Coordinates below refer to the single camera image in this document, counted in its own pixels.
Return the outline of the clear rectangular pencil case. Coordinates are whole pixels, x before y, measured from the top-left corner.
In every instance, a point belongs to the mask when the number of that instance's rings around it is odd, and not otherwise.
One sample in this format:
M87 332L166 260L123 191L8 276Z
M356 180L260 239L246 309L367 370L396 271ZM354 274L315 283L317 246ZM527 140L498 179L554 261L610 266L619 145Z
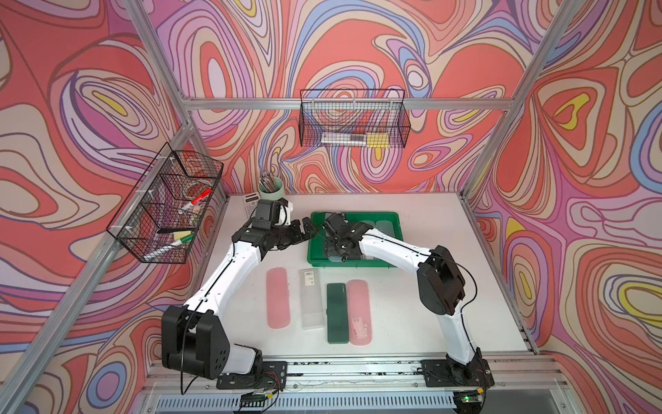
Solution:
M302 269L299 271L299 280L302 328L323 328L324 311L319 272L313 268Z

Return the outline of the dark green pencil case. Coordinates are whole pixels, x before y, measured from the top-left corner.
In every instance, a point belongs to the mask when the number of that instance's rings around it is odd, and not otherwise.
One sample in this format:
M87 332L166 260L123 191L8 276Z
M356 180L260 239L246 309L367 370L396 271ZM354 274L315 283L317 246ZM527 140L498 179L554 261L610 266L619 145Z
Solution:
M342 283L327 285L327 340L329 344L349 342L348 295Z

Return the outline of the green pen holder cup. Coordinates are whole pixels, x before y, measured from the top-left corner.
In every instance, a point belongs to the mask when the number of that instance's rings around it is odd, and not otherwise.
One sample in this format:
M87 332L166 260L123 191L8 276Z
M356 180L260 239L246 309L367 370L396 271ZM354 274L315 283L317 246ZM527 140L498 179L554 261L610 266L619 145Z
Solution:
M264 200L276 201L286 197L284 183L278 177L261 177L258 190Z

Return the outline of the pink pencil case with sticker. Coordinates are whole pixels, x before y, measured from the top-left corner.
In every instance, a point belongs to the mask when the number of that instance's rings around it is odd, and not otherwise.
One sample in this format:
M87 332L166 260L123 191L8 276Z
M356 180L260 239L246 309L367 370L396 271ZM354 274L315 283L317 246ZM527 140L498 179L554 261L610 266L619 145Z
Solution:
M372 314L369 287L366 281L353 279L347 284L349 341L367 346L372 341Z

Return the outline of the pencils in cup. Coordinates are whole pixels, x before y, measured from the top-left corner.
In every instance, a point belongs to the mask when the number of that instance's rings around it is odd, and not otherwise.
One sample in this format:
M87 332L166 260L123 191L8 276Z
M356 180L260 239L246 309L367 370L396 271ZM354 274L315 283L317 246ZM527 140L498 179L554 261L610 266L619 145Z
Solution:
M275 193L280 189L276 178L270 172L264 172L260 176L260 185L265 193Z

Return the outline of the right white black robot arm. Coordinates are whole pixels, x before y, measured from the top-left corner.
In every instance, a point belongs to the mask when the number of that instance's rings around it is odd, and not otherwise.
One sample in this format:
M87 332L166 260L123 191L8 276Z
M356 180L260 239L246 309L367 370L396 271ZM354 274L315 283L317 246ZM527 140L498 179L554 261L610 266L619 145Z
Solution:
M400 241L343 213L329 214L322 231L336 255L344 260L370 256L417 278L422 305L436 315L446 340L446 376L458 386L484 390L494 386L489 363L473 344L465 327L465 278L468 271L443 247L421 248Z

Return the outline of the white calculator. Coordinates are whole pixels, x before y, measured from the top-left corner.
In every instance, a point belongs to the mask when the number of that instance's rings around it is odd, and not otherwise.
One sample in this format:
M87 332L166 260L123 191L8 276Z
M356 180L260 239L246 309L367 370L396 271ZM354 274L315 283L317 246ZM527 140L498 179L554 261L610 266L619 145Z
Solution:
M248 217L251 217L260 201L258 193L246 194L243 198L245 211Z

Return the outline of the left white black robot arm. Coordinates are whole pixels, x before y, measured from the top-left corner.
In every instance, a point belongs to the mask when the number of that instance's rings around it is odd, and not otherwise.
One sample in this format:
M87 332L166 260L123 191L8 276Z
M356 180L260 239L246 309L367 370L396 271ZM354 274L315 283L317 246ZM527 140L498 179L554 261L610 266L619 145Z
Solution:
M267 253L312 238L311 220L293 220L293 210L285 198L260 200L250 219L232 235L227 255L209 279L183 305L167 308L161 318L163 367L208 380L224 374L250 375L258 369L260 350L232 343L222 315Z

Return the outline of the aluminium mounting rail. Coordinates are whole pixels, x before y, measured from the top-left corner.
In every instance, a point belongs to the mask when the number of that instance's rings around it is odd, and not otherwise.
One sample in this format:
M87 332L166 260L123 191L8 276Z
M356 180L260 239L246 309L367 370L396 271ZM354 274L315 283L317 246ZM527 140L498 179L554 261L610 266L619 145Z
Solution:
M441 383L439 355L290 357L281 391L249 402L215 381L179 382L156 367L133 413L579 413L560 365L529 354L487 355L490 388Z

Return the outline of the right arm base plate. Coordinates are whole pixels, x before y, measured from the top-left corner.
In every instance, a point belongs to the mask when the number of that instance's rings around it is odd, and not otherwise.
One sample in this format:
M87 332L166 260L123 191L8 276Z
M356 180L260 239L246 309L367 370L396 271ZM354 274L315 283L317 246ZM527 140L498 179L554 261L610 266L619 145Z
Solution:
M475 355L467 365L451 358L422 360L417 372L423 376L427 387L460 386L489 389L495 386L487 360L478 355Z

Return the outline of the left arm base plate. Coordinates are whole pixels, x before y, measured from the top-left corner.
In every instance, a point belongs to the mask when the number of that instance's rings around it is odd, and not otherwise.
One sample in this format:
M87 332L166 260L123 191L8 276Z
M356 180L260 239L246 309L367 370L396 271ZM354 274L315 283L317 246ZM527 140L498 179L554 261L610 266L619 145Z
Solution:
M287 374L286 361L258 362L248 374L223 374L217 379L217 389L283 391Z

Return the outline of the clear box in back basket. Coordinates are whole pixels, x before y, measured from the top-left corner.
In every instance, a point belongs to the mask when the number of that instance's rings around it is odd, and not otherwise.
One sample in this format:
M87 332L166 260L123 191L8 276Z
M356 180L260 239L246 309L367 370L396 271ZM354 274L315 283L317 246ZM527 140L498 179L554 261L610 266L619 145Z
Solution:
M367 136L363 134L324 132L321 143L328 146L365 147Z

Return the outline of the green white marker in basket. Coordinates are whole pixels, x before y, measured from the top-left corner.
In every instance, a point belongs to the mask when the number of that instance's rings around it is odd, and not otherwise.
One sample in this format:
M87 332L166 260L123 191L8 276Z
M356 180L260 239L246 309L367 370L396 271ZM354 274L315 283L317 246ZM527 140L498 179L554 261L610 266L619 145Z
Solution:
M184 246L186 243L189 243L193 239L193 234L191 231L179 231L173 233L173 241L164 247L157 248L156 250L146 254L144 256L145 260L152 260L156 257L159 257L174 248L179 248Z

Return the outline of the red marker in basket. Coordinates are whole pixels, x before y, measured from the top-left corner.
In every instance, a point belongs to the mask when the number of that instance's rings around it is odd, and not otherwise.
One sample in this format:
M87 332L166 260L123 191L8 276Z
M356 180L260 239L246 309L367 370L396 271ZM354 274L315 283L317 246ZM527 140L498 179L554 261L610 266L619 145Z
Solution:
M193 210L195 206L205 201L205 199L208 198L208 196L210 196L211 193L212 191L210 188L203 190L196 198L186 203L180 210L181 211Z

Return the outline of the yellow box in back basket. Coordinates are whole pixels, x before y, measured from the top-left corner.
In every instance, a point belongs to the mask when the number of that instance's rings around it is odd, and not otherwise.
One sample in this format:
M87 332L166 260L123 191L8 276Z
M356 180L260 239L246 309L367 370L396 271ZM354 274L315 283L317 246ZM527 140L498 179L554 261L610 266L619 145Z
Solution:
M389 148L391 146L388 133L366 133L365 145L367 148Z

